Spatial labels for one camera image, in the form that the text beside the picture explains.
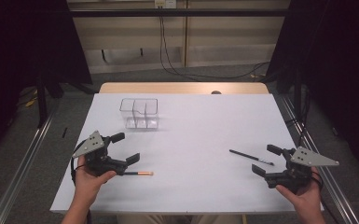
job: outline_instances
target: black pen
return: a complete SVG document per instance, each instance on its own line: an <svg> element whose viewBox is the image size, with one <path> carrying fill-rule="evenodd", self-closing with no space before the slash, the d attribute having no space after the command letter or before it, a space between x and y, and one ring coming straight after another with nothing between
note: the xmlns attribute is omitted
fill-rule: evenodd
<svg viewBox="0 0 359 224"><path fill-rule="evenodd" d="M235 150L232 150L232 149L230 149L229 151L232 152L232 153L238 154L238 155L240 155L240 156L244 156L244 157L246 157L246 158L255 160L255 161L261 161L261 162L264 162L264 163L266 163L266 164L268 164L268 165L274 165L273 162L265 161L265 160L259 159L259 158L257 158L257 157L249 156L249 155L243 154L243 153L241 153L241 152L238 152L238 151L235 151Z"/></svg>

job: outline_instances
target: silver bracket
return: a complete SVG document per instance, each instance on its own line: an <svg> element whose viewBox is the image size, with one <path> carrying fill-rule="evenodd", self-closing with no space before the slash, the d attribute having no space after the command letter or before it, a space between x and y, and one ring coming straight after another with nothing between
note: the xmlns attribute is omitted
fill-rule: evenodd
<svg viewBox="0 0 359 224"><path fill-rule="evenodd" d="M95 131L90 137L79 147L79 149L72 155L72 158L77 158L81 155L90 153L98 148L104 147L104 140L98 131Z"/></svg>
<svg viewBox="0 0 359 224"><path fill-rule="evenodd" d="M295 154L290 159L294 163L305 166L338 166L338 161L333 161L321 154L308 150L304 147L298 147Z"/></svg>

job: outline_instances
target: gray floor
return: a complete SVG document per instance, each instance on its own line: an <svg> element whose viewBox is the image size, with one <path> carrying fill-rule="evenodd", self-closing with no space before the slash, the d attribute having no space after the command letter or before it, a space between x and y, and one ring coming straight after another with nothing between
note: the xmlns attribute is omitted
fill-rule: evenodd
<svg viewBox="0 0 359 224"><path fill-rule="evenodd" d="M179 68L177 71L180 74L235 77L245 75L252 69L252 65L221 65ZM265 74L266 69L267 66L263 66L256 73L258 75ZM192 77L199 81L257 81L259 79L259 77L253 78L249 75L223 79ZM100 74L93 76L93 79L94 85L89 85L89 87L95 90L98 90L106 81L193 81L187 77L170 74L162 69ZM62 84L62 88L65 90L62 99L48 97L48 108L57 106L57 111L20 191L18 195L15 195L17 197L4 219L6 223L58 223L62 220L62 215L49 212L49 208L92 101L91 95L78 91L67 84ZM283 112L284 119L289 119L284 112L281 96L276 94L275 83L270 83L268 88L271 93L275 93L274 96ZM29 98L30 95L26 95L20 98L19 102L27 101ZM0 199L35 136L37 124L37 105L19 106L11 126L0 141ZM313 101L307 126L321 153L340 161L339 167L330 170L359 219L359 162L353 157L345 140L333 134L333 126L329 119ZM289 127L289 130L294 140L297 141L297 134L292 128ZM65 129L67 130L66 135L62 137ZM323 191L323 196L342 223L335 203L326 189ZM324 212L324 216L328 223L333 223L333 219L326 212ZM116 223L116 219L114 217L95 217L94 223ZM298 223L298 221L295 214L251 215L248 216L248 223Z"/></svg>

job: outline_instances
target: clear plastic container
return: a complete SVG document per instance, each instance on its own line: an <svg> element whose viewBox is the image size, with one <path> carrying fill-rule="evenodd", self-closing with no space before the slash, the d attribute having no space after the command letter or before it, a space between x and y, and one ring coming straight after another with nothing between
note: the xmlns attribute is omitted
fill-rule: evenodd
<svg viewBox="0 0 359 224"><path fill-rule="evenodd" d="M159 104L157 99L121 100L121 116L128 129L157 129L159 127Z"/></svg>

